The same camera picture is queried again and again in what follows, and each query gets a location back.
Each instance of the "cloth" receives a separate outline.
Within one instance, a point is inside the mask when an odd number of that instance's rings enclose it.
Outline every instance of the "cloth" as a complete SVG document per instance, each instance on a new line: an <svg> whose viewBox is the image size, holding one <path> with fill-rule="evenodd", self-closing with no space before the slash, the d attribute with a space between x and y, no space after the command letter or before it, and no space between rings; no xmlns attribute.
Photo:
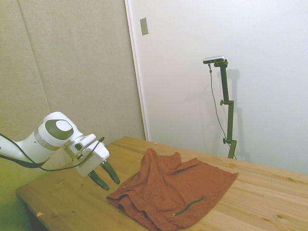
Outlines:
<svg viewBox="0 0 308 231"><path fill-rule="evenodd" d="M179 153L158 156L148 149L140 171L107 200L152 231L175 231L197 223L236 177L197 158L182 163Z"/></svg>

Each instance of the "light switch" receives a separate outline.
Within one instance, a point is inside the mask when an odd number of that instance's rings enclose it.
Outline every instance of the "light switch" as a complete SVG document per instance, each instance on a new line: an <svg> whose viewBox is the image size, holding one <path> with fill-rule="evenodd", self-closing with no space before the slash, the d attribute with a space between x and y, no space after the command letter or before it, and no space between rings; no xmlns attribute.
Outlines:
<svg viewBox="0 0 308 231"><path fill-rule="evenodd" d="M140 24L142 35L147 35L149 33L148 20L146 18L140 19Z"/></svg>

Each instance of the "pocket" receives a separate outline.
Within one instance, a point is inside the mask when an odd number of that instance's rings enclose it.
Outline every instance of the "pocket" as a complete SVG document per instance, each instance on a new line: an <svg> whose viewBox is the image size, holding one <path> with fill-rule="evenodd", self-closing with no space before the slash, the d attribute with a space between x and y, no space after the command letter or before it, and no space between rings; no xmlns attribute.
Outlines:
<svg viewBox="0 0 308 231"><path fill-rule="evenodd" d="M183 212L185 212L191 205L193 205L193 204L195 204L195 203L198 203L198 202L201 202L201 201L203 201L203 200L204 200L204 198L202 197L200 200L190 202L190 203L186 206L186 208L184 208L182 211L180 211L180 212L178 212L178 213L174 213L173 215L174 215L174 216L180 215L180 214L182 214Z"/></svg>

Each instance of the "zipper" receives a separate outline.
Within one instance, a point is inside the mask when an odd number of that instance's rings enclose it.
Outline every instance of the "zipper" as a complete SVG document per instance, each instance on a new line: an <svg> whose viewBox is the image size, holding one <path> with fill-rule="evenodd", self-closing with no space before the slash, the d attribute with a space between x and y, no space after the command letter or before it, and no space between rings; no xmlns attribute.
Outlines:
<svg viewBox="0 0 308 231"><path fill-rule="evenodd" d="M126 185L127 185L128 183L130 183L130 182L135 178L135 176L138 175L138 173L139 173L139 172L137 172L137 173L132 177L132 179L130 179L130 181L127 182L127 183L124 185L124 187L123 187L122 189L125 189Z"/></svg>
<svg viewBox="0 0 308 231"><path fill-rule="evenodd" d="M195 203L198 203L198 202L201 202L201 201L203 201L203 200L204 200L204 198L202 197L200 200L190 202L190 203L186 206L186 208L185 208L184 210L182 210L182 211L180 211L180 212L178 212L178 213L174 213L173 215L174 215L174 216L180 215L181 213L185 212L191 205L193 205L193 204L195 204Z"/></svg>

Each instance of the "white wall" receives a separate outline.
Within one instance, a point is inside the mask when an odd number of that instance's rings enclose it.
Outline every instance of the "white wall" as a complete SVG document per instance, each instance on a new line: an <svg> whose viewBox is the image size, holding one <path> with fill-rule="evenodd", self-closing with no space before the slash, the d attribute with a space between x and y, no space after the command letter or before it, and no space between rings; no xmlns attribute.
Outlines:
<svg viewBox="0 0 308 231"><path fill-rule="evenodd" d="M238 159L308 174L308 1L128 3L149 140L228 155L202 64L225 55ZM218 68L213 87L219 103Z"/></svg>

